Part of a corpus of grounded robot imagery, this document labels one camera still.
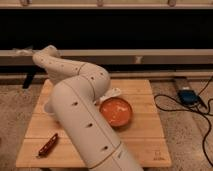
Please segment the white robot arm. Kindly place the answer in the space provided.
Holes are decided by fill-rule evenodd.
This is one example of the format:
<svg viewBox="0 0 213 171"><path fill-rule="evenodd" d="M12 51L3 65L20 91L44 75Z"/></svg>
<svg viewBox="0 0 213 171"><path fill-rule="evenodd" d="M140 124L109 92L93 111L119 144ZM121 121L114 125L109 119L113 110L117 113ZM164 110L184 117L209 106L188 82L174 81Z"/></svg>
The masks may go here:
<svg viewBox="0 0 213 171"><path fill-rule="evenodd" d="M89 171L144 171L94 105L110 87L104 68L62 59L52 45L33 61L55 76L49 106Z"/></svg>

